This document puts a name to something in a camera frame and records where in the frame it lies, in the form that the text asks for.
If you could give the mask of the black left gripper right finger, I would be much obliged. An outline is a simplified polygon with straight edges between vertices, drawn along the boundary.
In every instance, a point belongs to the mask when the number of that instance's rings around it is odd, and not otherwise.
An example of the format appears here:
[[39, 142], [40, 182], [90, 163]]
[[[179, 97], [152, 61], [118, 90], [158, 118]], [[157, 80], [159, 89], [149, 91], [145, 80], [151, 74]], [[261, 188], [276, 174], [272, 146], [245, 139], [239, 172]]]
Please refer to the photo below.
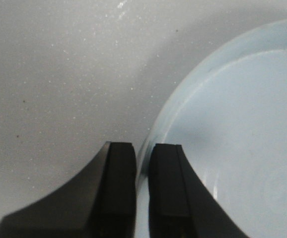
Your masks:
[[205, 188], [181, 145], [156, 144], [149, 170], [152, 238], [245, 238]]

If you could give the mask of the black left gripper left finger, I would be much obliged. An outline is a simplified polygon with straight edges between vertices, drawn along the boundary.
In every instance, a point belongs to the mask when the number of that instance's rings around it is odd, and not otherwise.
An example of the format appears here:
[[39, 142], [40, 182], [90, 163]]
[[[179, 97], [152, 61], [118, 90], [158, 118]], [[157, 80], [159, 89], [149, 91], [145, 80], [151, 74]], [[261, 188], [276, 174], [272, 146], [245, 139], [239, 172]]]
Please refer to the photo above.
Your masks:
[[0, 238], [131, 238], [136, 173], [132, 144], [106, 142], [67, 183], [4, 216]]

